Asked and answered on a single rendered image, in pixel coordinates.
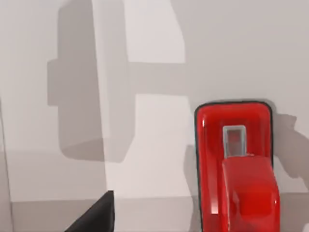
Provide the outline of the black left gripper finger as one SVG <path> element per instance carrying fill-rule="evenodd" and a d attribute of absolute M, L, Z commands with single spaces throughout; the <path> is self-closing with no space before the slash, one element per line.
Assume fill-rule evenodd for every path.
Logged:
<path fill-rule="evenodd" d="M 64 232 L 114 232 L 114 191 L 108 190 Z"/>

